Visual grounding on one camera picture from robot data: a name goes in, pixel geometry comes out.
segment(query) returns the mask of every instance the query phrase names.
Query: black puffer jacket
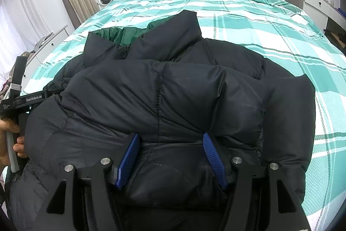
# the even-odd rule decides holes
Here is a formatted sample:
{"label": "black puffer jacket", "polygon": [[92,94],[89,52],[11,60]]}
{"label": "black puffer jacket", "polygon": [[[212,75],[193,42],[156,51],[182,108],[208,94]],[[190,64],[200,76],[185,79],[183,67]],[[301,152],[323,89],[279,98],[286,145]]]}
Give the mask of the black puffer jacket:
{"label": "black puffer jacket", "polygon": [[31,230],[65,165],[93,165],[130,132],[140,135],[141,148],[128,184],[114,195],[126,230],[218,229],[228,195],[208,164],[204,132],[229,155],[279,163],[304,197],[312,83],[245,47],[203,39],[194,12],[172,17],[130,48],[90,33],[84,53],[47,87],[66,89],[29,115],[30,161],[10,201],[20,231]]}

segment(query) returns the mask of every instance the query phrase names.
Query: bolt head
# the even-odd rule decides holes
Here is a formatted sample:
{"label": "bolt head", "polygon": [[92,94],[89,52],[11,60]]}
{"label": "bolt head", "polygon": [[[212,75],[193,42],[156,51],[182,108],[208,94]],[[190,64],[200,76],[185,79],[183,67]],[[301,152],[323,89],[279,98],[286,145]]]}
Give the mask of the bolt head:
{"label": "bolt head", "polygon": [[276,163],[271,163],[269,165],[269,167],[272,169],[272,170],[278,170],[279,166],[276,164]]}
{"label": "bolt head", "polygon": [[241,157],[234,157],[233,159],[232,159],[232,162],[233,163],[235,163],[235,164],[240,164],[240,163],[242,163],[242,158]]}
{"label": "bolt head", "polygon": [[103,164],[103,165],[107,165],[107,164],[109,164],[110,163],[110,158],[103,158],[102,160],[101,160],[101,164]]}
{"label": "bolt head", "polygon": [[65,171],[66,172],[70,172],[70,171],[72,171],[73,170],[73,165],[67,165],[67,166],[65,166]]}

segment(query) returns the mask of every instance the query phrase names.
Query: black metal bracket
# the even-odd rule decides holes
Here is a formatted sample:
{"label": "black metal bracket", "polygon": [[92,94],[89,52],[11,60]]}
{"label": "black metal bracket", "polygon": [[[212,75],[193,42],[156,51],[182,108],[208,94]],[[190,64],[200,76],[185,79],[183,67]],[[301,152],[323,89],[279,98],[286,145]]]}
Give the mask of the black metal bracket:
{"label": "black metal bracket", "polygon": [[231,172],[237,172],[235,191],[229,198],[220,231],[246,231],[252,186],[256,179],[262,182],[262,189],[255,231],[311,231],[303,208],[278,164],[271,163],[267,167],[250,165],[240,157],[226,156],[217,139],[207,133],[203,137],[203,147],[224,190],[231,186]]}
{"label": "black metal bracket", "polygon": [[86,231],[88,223],[83,207],[83,187],[91,186],[93,210],[98,231],[122,231],[121,220],[110,188],[126,185],[139,150],[139,136],[131,133],[124,145],[93,166],[76,169],[66,165],[55,187],[48,193],[33,230]]}

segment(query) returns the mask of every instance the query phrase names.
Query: bed sheet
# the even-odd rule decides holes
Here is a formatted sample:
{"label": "bed sheet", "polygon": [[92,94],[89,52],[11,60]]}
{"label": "bed sheet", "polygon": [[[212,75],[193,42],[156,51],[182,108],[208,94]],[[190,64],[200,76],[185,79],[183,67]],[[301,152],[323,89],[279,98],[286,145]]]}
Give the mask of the bed sheet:
{"label": "bed sheet", "polygon": [[346,197],[346,58],[305,12],[284,0],[114,0],[46,58],[24,93],[42,90],[82,53],[89,31],[145,28],[184,9],[197,12],[204,38],[243,45],[313,82],[316,132],[302,206],[312,230],[325,230]]}

